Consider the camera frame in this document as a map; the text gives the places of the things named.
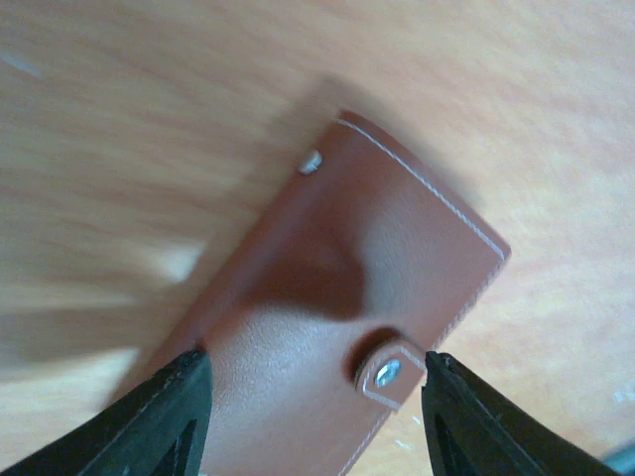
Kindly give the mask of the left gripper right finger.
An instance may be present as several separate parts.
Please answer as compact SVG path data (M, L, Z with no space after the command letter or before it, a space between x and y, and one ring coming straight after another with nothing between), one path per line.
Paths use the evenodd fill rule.
M422 411L436 475L614 475L448 353L426 354Z

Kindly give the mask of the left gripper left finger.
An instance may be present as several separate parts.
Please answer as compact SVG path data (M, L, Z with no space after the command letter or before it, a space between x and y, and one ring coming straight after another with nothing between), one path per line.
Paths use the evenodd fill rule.
M197 475L212 408L208 355L187 351L3 475Z

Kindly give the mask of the brown leather card holder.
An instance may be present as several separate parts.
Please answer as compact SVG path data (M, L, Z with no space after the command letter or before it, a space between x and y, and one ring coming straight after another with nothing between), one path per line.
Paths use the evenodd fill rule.
M208 475L343 475L509 245L381 128L343 111L129 390L204 349Z

